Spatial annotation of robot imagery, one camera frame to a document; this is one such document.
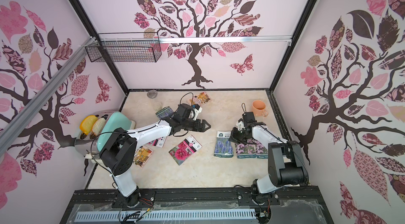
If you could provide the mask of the pink cosmos seed packet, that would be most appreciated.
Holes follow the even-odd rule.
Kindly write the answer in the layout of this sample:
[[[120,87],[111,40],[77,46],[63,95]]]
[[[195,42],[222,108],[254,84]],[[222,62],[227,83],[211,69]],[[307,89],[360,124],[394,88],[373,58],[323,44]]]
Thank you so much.
[[[236,156],[238,159],[254,159],[256,158],[255,144],[236,144]]]

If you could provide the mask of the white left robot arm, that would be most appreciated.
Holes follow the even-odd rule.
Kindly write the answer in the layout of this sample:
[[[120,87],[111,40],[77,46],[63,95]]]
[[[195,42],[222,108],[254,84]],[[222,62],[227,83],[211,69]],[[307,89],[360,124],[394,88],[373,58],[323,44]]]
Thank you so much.
[[[138,149],[153,140],[175,135],[182,130],[201,133],[208,131],[211,125],[206,120],[197,118],[201,111],[202,108],[198,105],[179,104],[175,112],[152,125],[134,130],[117,128],[97,136],[99,157],[110,172],[127,207],[136,206],[141,197],[130,171]]]

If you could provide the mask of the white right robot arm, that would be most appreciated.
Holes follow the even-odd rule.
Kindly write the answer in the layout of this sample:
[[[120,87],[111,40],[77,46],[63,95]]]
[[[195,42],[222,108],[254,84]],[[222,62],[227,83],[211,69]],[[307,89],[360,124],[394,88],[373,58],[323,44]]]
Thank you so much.
[[[254,180],[254,194],[268,194],[285,186],[307,186],[309,175],[303,161],[300,145],[275,136],[263,122],[258,122],[253,112],[244,112],[231,131],[230,142],[247,145],[254,140],[267,149],[268,174]]]

